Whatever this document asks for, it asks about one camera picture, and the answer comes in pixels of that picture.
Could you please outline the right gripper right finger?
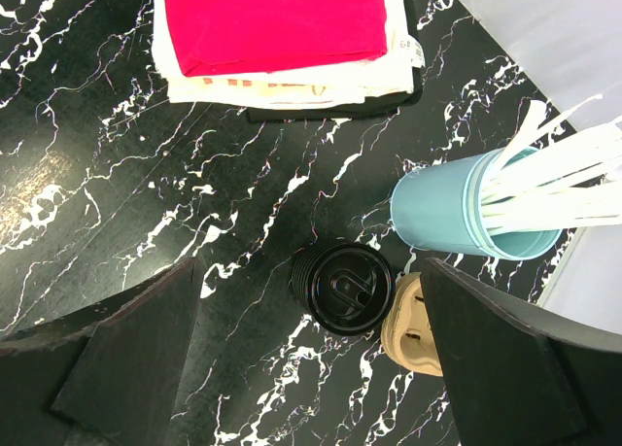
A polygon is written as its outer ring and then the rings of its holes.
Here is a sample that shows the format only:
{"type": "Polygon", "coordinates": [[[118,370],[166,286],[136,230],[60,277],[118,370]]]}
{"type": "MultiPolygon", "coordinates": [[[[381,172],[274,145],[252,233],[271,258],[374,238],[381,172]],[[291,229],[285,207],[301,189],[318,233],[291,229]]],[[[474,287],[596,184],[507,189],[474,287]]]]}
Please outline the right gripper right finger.
{"type": "Polygon", "coordinates": [[[462,444],[620,444],[620,335],[438,258],[427,260],[421,282],[462,444]]]}

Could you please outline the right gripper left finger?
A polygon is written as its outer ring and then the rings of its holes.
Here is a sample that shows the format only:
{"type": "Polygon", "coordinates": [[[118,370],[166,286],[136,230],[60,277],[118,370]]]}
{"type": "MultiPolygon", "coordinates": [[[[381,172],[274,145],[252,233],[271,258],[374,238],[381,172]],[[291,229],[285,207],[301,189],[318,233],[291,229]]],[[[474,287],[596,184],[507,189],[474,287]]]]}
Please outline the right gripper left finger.
{"type": "Polygon", "coordinates": [[[195,325],[202,262],[1,341],[4,445],[160,445],[195,325]]]}

